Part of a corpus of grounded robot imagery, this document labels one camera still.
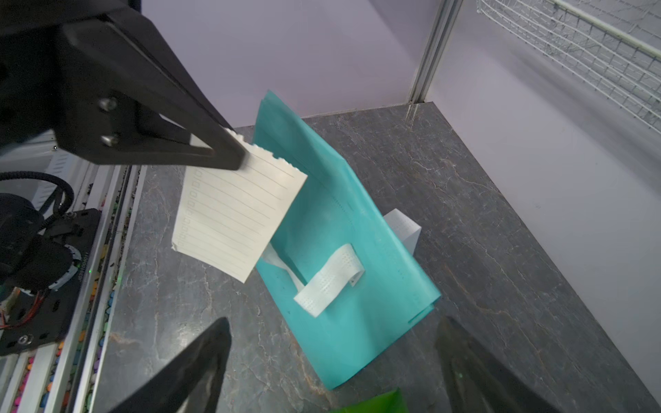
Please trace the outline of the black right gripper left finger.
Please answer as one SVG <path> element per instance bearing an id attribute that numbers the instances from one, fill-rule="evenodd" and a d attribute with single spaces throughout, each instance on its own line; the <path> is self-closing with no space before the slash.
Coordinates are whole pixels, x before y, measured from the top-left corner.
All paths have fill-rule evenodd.
<path id="1" fill-rule="evenodd" d="M 218 318 L 114 412 L 215 412 L 232 347 L 229 320 Z"/>

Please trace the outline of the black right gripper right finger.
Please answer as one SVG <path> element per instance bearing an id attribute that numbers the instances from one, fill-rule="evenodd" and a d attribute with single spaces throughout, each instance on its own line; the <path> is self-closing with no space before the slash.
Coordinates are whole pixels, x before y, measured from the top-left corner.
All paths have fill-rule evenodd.
<path id="1" fill-rule="evenodd" d="M 435 343 L 453 412 L 556 412 L 455 319 L 444 316 Z"/>

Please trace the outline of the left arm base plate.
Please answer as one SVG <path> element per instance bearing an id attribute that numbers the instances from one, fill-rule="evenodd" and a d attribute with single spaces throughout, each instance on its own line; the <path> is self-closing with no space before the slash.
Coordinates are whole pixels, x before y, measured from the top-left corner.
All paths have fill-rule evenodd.
<path id="1" fill-rule="evenodd" d="M 5 282 L 17 301 L 1 326 L 1 355 L 19 354 L 65 338 L 72 323 L 101 220 L 97 209 L 67 213 L 38 234 L 29 261 Z"/>

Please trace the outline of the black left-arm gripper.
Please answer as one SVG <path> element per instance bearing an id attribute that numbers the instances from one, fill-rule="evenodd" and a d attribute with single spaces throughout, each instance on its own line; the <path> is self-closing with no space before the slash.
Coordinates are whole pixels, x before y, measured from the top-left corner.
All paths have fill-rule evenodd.
<path id="1" fill-rule="evenodd" d="M 3 1 L 1 148 L 56 124 L 60 148 L 98 165 L 238 170 L 246 149 L 141 10 Z"/>

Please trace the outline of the teal shopping bag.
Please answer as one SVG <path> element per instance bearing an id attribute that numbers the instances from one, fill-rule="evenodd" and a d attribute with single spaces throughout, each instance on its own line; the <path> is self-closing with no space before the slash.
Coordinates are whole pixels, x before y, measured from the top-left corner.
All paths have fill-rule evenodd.
<path id="1" fill-rule="evenodd" d="M 347 161 L 273 93 L 253 141 L 306 175 L 256 269 L 334 389 L 425 318 L 440 292 Z"/>

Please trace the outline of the white lined receipt paper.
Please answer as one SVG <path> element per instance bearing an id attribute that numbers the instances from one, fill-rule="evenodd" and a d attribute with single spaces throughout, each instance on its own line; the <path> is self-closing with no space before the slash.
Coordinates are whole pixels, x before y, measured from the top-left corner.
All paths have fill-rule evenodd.
<path id="1" fill-rule="evenodd" d="M 238 170 L 189 166 L 172 249 L 244 283 L 306 182 L 272 152 L 230 135 L 246 150 Z"/>

